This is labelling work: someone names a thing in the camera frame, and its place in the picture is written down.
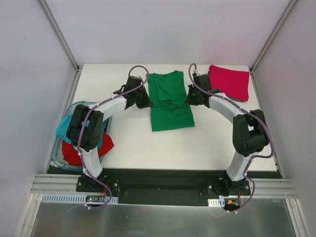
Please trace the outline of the green t shirt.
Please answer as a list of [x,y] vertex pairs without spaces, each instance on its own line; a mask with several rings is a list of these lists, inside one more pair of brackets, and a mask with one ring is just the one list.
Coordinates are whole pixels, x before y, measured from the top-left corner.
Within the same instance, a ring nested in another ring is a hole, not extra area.
[[186,103],[184,73],[150,74],[148,79],[152,131],[167,131],[195,126],[190,105]]

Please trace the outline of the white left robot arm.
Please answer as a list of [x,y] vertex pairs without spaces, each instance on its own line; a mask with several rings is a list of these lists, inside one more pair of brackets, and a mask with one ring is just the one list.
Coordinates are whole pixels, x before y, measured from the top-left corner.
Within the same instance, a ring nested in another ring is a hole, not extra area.
[[103,138],[103,122],[133,105],[139,109],[153,106],[144,84],[141,77],[129,76],[126,84],[109,99],[90,106],[79,104],[75,107],[66,136],[78,152],[83,173],[89,177],[87,186],[93,192],[101,191],[105,182],[99,177],[103,168],[98,155],[98,144]]

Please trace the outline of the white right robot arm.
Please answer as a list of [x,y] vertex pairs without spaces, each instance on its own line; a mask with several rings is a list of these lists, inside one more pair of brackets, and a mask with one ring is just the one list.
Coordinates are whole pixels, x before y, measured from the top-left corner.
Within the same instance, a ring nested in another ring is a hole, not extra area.
[[213,188],[218,193],[233,195],[245,181],[251,158],[269,144],[264,129],[264,113],[259,109],[248,112],[221,90],[211,88],[206,74],[193,73],[190,79],[192,84],[189,85],[186,103],[194,106],[204,105],[215,110],[233,125],[234,157],[223,178]]

